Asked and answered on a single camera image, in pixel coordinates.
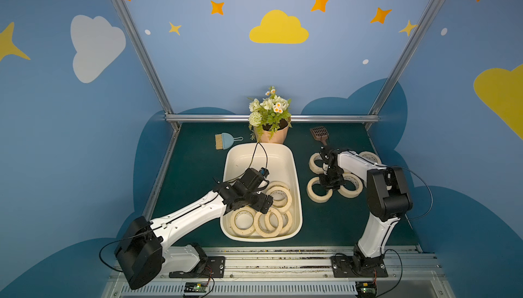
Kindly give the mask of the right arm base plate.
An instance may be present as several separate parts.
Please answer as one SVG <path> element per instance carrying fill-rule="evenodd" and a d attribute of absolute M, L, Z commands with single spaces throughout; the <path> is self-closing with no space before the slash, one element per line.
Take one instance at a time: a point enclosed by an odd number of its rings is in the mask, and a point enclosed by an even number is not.
<path fill-rule="evenodd" d="M 366 258 L 338 253 L 330 257 L 335 278 L 387 278 L 382 257 Z"/>

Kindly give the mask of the left green circuit board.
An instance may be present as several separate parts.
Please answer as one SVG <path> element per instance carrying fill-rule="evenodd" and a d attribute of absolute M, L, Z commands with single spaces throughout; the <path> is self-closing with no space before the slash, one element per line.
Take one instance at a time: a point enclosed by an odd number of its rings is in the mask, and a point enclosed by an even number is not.
<path fill-rule="evenodd" d="M 204 295 L 208 292 L 208 284 L 201 282 L 186 282 L 183 288 L 184 295 Z"/>

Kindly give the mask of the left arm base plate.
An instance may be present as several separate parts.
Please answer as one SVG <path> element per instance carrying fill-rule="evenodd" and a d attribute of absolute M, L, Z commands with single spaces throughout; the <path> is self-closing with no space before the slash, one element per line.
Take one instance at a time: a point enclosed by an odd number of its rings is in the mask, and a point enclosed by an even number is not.
<path fill-rule="evenodd" d="M 204 257 L 191 271 L 170 272 L 169 278 L 223 278 L 225 263 L 225 257 Z"/>

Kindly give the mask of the right aluminium frame post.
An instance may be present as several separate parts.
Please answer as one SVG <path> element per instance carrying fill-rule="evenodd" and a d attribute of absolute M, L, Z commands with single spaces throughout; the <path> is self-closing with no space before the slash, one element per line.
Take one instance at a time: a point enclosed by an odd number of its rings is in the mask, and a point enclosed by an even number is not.
<path fill-rule="evenodd" d="M 441 10 L 446 0 L 429 0 L 421 17 L 418 20 L 418 26 L 413 29 L 413 34 L 409 36 L 407 44 L 403 49 L 399 59 L 395 63 L 391 73 L 388 75 L 380 92 L 378 93 L 374 103 L 372 104 L 368 113 L 369 121 L 366 121 L 365 129 L 370 130 L 374 123 L 379 121 L 379 114 L 385 103 L 392 94 L 400 77 L 406 70 L 411 58 L 414 56 L 419 44 L 422 42 L 426 32 L 432 25 L 437 14 Z"/>

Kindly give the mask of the right green circuit board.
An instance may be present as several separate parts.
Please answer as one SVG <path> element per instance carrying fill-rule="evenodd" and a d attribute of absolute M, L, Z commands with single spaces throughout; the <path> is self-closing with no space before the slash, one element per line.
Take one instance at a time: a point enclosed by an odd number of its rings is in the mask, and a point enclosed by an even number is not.
<path fill-rule="evenodd" d="M 376 298 L 377 284 L 374 282 L 357 282 L 355 283 L 358 298 Z"/>

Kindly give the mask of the aluminium frame post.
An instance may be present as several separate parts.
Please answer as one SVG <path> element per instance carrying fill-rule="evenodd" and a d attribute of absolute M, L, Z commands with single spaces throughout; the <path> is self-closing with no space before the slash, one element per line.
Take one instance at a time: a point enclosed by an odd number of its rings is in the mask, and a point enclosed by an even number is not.
<path fill-rule="evenodd" d="M 385 103 L 392 94 L 400 77 L 406 70 L 411 58 L 414 56 L 419 44 L 422 42 L 426 32 L 432 25 L 437 14 L 441 10 L 446 0 L 429 0 L 421 17 L 418 20 L 418 26 L 413 29 L 413 34 L 409 36 L 407 44 L 403 49 L 399 59 L 395 63 L 391 73 L 388 75 L 380 92 L 378 93 L 374 103 L 372 104 L 368 113 L 369 121 L 366 121 L 365 129 L 370 130 L 374 123 L 379 121 L 379 114 Z"/>
<path fill-rule="evenodd" d="M 135 22 L 131 16 L 131 13 L 127 7 L 125 0 L 111 0 L 112 4 L 123 23 L 125 31 L 127 32 L 129 39 L 135 49 L 137 56 L 140 60 L 140 63 L 155 91 L 155 94 L 159 100 L 160 105 L 163 108 L 165 113 L 165 119 L 167 121 L 167 116 L 174 115 L 172 106 L 167 97 L 166 91 L 160 81 L 157 71 L 151 61 L 149 54 L 147 53 L 146 47 L 144 46 L 143 40 L 140 37 L 138 28 L 136 27 Z"/>

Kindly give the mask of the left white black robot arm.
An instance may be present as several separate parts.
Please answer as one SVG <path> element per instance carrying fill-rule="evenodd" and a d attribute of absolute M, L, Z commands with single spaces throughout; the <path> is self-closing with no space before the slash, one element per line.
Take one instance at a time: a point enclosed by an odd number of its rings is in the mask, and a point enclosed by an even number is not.
<path fill-rule="evenodd" d="M 152 220 L 143 216 L 133 220 L 114 251 L 129 287 L 144 287 L 165 265 L 176 266 L 178 272 L 193 271 L 205 257 L 202 250 L 187 245 L 173 258 L 165 254 L 175 242 L 203 224 L 243 207 L 266 214 L 273 197 L 263 194 L 260 184 L 269 184 L 268 175 L 266 168 L 248 168 L 234 183 L 219 182 L 200 200 L 176 212 Z"/>

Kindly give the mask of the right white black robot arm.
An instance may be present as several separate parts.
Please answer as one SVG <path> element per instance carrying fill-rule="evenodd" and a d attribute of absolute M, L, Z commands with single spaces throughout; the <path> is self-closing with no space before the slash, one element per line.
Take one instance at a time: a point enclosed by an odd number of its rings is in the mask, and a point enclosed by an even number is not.
<path fill-rule="evenodd" d="M 364 152 L 334 149 L 328 145 L 321 147 L 320 159 L 324 165 L 319 180 L 326 190 L 342 193 L 349 178 L 356 180 L 356 188 L 366 188 L 369 219 L 354 246 L 353 257 L 347 260 L 348 275 L 386 277 L 385 245 L 393 228 L 413 206 L 402 168 L 388 167 Z"/>

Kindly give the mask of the green circuit board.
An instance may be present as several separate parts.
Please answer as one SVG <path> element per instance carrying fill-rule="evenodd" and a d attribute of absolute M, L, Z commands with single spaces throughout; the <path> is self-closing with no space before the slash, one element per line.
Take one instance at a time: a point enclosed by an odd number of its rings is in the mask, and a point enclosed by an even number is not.
<path fill-rule="evenodd" d="M 376 298 L 377 284 L 374 282 L 357 282 L 355 283 L 358 298 Z"/>
<path fill-rule="evenodd" d="M 186 282 L 183 288 L 184 295 L 204 295 L 208 292 L 208 284 L 201 282 Z"/>

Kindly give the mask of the potted white flower plant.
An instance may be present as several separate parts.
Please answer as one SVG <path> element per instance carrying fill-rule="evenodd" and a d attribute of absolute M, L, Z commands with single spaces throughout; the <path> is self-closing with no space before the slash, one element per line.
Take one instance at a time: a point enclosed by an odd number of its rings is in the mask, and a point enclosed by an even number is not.
<path fill-rule="evenodd" d="M 284 99 L 271 86 L 266 97 L 260 101 L 250 98 L 249 130 L 251 138 L 258 143 L 283 144 L 291 128 L 291 99 Z"/>

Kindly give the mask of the white plastic storage box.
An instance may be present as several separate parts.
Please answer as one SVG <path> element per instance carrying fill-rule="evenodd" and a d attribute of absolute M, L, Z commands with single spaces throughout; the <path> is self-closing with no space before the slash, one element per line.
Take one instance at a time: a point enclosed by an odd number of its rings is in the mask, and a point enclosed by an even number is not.
<path fill-rule="evenodd" d="M 226 237 L 251 243 L 290 239 L 302 228 L 298 174 L 291 149 L 282 144 L 247 143 L 227 153 L 223 179 L 239 180 L 245 171 L 265 177 L 252 205 L 220 217 Z"/>

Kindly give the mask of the brown slotted scoop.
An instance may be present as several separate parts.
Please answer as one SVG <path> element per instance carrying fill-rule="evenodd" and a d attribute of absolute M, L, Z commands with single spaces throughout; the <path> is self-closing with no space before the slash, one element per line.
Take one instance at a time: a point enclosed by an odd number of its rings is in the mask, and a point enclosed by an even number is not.
<path fill-rule="evenodd" d="M 329 132 L 324 126 L 310 128 L 314 140 L 319 141 L 324 147 L 328 146 Z"/>

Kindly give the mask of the aluminium front rail bed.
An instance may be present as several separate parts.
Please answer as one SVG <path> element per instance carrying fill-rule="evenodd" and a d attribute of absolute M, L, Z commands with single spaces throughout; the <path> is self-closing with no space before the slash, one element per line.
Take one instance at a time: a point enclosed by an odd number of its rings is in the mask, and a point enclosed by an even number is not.
<path fill-rule="evenodd" d="M 169 278 L 162 272 L 132 290 L 122 275 L 111 275 L 103 297 L 357 297 L 355 283 L 374 282 L 377 297 L 454 297 L 434 254 L 415 246 L 392 246 L 384 258 L 387 278 L 335 278 L 330 257 L 350 257 L 352 249 L 324 247 L 207 248 L 209 257 L 225 257 L 223 278 Z M 208 284 L 204 295 L 184 295 L 186 282 Z"/>

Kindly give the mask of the small blue dustpan brush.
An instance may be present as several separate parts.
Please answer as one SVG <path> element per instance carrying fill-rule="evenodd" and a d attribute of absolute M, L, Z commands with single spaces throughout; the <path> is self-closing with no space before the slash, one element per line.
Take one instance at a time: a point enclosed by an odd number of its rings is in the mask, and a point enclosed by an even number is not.
<path fill-rule="evenodd" d="M 215 148 L 216 150 L 230 149 L 235 142 L 243 141 L 243 137 L 234 137 L 230 133 L 221 133 L 215 135 Z"/>

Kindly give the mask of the left aluminium frame post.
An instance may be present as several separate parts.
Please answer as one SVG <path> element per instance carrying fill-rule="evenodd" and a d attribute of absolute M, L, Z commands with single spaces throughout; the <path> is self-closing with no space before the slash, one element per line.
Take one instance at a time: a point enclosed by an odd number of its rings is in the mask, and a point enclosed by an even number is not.
<path fill-rule="evenodd" d="M 140 37 L 138 28 L 136 27 L 135 22 L 131 16 L 131 13 L 127 7 L 125 0 L 111 0 L 112 4 L 123 23 L 125 31 L 127 32 L 129 39 L 135 49 L 137 56 L 140 60 L 140 63 L 155 91 L 155 94 L 159 100 L 160 105 L 163 108 L 165 113 L 165 119 L 167 121 L 167 116 L 174 115 L 172 106 L 167 97 L 166 91 L 160 81 L 157 71 L 151 61 L 149 54 L 147 53 L 146 47 L 144 46 L 143 40 Z"/>

